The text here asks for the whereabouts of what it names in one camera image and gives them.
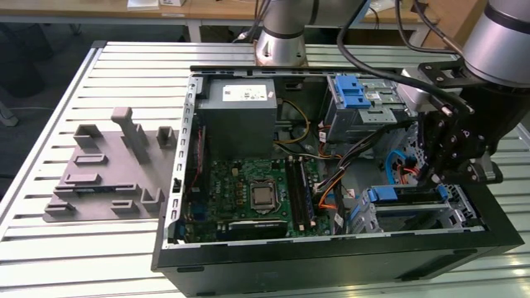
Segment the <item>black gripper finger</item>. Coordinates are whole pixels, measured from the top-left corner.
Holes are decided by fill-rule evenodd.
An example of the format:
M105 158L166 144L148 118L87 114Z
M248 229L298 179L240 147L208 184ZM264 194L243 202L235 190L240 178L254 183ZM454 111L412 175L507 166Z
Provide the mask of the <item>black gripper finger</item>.
M462 132L465 120L463 117L449 117L443 112L419 115L418 142L424 164L419 171L418 187L430 188L437 184L465 184L471 181L471 175L465 170L470 165Z

